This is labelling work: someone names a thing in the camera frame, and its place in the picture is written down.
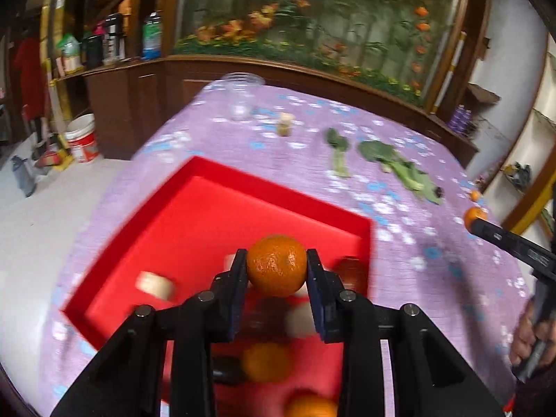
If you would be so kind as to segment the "right hand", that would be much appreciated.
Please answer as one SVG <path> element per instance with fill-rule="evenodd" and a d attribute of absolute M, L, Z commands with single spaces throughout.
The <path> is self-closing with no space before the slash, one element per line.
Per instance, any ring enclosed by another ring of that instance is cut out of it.
<path fill-rule="evenodd" d="M 509 351 L 509 360 L 512 366 L 519 365 L 522 360 L 528 359 L 536 339 L 548 342 L 546 351 L 537 364 L 537 368 L 545 368 L 555 360 L 555 322 L 541 322 L 533 325 L 534 304 L 530 299 L 521 313 L 514 331 L 513 341 Z"/>

